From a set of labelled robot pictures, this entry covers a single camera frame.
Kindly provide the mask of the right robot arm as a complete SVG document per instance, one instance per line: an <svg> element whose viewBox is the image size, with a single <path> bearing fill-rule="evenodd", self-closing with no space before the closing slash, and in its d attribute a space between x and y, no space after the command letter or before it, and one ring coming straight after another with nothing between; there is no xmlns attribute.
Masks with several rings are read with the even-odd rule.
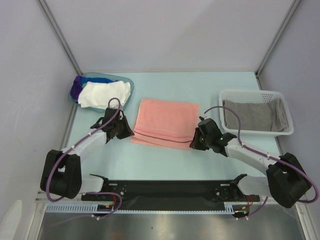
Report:
<svg viewBox="0 0 320 240"><path fill-rule="evenodd" d="M297 158L290 153L276 157L240 142L232 133L222 133L216 122L207 118L195 128L190 148L213 150L217 154L239 160L263 174L253 177L243 173L231 183L230 195L242 201L249 195L273 198L279 205L291 208L311 188Z"/></svg>

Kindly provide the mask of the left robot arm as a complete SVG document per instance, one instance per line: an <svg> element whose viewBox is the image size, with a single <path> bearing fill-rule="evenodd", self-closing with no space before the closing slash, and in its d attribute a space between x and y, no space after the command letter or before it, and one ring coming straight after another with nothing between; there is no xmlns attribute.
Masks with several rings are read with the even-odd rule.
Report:
<svg viewBox="0 0 320 240"><path fill-rule="evenodd" d="M110 187L105 184L107 179L96 174L83 175L82 163L113 138L122 140L133 135L123 111L108 107L85 137L69 148L47 153L40 189L51 202L87 193L99 200L107 199L110 195Z"/></svg>

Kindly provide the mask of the pink striped towel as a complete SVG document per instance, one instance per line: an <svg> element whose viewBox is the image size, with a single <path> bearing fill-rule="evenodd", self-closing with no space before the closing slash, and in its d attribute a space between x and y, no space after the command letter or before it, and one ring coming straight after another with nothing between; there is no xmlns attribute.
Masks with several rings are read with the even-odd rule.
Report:
<svg viewBox="0 0 320 240"><path fill-rule="evenodd" d="M130 142L187 150L194 138L200 105L144 98L140 101Z"/></svg>

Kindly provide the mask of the grey terry towel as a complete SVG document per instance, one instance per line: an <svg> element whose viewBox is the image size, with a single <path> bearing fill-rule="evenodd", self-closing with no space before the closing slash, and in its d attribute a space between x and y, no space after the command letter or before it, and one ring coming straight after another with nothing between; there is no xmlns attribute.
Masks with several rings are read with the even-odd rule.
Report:
<svg viewBox="0 0 320 240"><path fill-rule="evenodd" d="M281 132L286 127L282 111L282 101L277 98L264 103L237 103L224 100L222 105L224 125L236 130L241 121L241 129L246 131Z"/></svg>

